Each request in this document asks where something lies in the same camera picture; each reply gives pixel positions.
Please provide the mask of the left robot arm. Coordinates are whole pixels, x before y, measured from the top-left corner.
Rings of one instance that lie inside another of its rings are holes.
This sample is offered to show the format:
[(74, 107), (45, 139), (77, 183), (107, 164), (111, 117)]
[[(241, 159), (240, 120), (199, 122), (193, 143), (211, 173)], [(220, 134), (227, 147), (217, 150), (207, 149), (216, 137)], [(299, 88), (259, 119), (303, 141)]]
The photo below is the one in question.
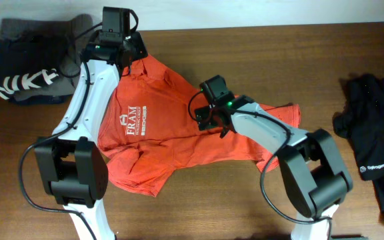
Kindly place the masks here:
[(103, 203), (109, 172), (97, 138), (122, 70), (146, 56), (138, 32), (96, 36), (81, 53), (79, 81), (63, 119), (34, 147), (43, 188), (71, 216), (80, 239), (116, 238)]

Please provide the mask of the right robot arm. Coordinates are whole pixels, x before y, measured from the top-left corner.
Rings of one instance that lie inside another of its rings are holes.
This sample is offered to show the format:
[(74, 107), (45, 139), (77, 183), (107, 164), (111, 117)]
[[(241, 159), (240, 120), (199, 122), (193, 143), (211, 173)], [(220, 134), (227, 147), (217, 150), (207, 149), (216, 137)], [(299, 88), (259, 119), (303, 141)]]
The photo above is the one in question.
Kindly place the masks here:
[(292, 239), (331, 239), (332, 218), (353, 180), (332, 136), (324, 129), (312, 133), (292, 127), (264, 111), (247, 96), (210, 98), (205, 107), (189, 110), (200, 128), (220, 127), (252, 139), (278, 160), (286, 194), (297, 210)]

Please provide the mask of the orange red t-shirt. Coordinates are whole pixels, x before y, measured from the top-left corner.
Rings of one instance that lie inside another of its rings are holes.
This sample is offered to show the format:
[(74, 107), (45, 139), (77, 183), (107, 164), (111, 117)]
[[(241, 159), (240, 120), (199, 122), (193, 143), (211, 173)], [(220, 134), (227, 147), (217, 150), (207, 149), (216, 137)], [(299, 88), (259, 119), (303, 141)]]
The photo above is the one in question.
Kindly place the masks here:
[(124, 71), (107, 106), (97, 146), (109, 161), (109, 181), (123, 190), (155, 197), (171, 174), (226, 160), (256, 161), (274, 169), (277, 160), (253, 140), (220, 128), (200, 131), (189, 107), (205, 98), (180, 74), (148, 56)]

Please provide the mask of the black t-shirt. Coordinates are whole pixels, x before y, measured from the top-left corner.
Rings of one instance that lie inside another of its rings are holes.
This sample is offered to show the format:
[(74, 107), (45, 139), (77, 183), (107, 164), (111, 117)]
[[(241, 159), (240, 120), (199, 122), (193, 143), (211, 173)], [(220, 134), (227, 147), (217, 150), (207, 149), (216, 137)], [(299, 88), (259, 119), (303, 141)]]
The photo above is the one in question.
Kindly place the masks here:
[(345, 83), (346, 106), (333, 118), (350, 142), (361, 179), (371, 181), (384, 218), (384, 78), (364, 74)]

